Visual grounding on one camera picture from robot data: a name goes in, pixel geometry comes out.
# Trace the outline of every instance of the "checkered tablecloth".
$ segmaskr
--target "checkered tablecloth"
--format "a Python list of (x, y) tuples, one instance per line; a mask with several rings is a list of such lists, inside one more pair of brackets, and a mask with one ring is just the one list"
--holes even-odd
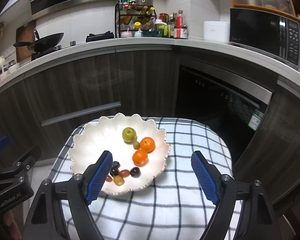
[[(167, 168), (144, 190), (112, 196), (100, 193), (89, 206), (106, 240), (196, 240), (209, 222), (215, 206), (207, 200), (191, 168), (191, 154), (200, 150), (221, 174), (232, 176), (231, 156), (226, 144), (209, 127), (188, 119), (153, 118), (159, 129), (167, 132), (171, 151)], [(73, 136), (83, 133), (84, 125), (74, 130), (55, 161), (49, 179), (53, 182), (72, 177), (68, 157)], [(72, 240), (79, 239), (67, 201), (63, 212)], [(236, 202), (226, 240), (231, 240), (241, 210)]]

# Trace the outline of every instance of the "frying pan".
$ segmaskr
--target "frying pan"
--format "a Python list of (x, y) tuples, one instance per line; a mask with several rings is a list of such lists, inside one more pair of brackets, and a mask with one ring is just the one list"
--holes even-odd
[(34, 35), (36, 36), (37, 40), (34, 42), (30, 41), (20, 41), (13, 44), (14, 47), (23, 47), (27, 46), (29, 51), (32, 53), (40, 53), (45, 51), (46, 49), (53, 48), (58, 45), (58, 43), (61, 41), (64, 33), (56, 33), (49, 36), (45, 36), (43, 38), (39, 37), (39, 33), (36, 29), (33, 30)]

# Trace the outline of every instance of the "cutting board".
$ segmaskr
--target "cutting board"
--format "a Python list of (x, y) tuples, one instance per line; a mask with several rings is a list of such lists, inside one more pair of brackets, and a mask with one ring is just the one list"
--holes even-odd
[[(30, 41), (34, 42), (33, 29), (35, 28), (35, 20), (28, 22), (26, 25), (19, 27), (16, 31), (16, 42), (19, 41)], [(20, 62), (26, 58), (31, 57), (32, 53), (27, 47), (16, 48), (17, 62)]]

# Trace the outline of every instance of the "human hand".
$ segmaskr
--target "human hand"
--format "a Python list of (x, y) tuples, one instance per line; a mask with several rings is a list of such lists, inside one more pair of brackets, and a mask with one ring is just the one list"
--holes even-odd
[(17, 223), (14, 220), (12, 211), (8, 211), (3, 215), (3, 223), (8, 227), (9, 234), (13, 240), (21, 240), (22, 235), (18, 228)]

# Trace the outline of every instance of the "built-in dishwasher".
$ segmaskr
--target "built-in dishwasher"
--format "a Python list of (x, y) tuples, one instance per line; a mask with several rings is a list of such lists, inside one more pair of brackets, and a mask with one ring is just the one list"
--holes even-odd
[(258, 129), (271, 96), (246, 78), (189, 60), (180, 66), (176, 116), (208, 125), (224, 140), (234, 164)]

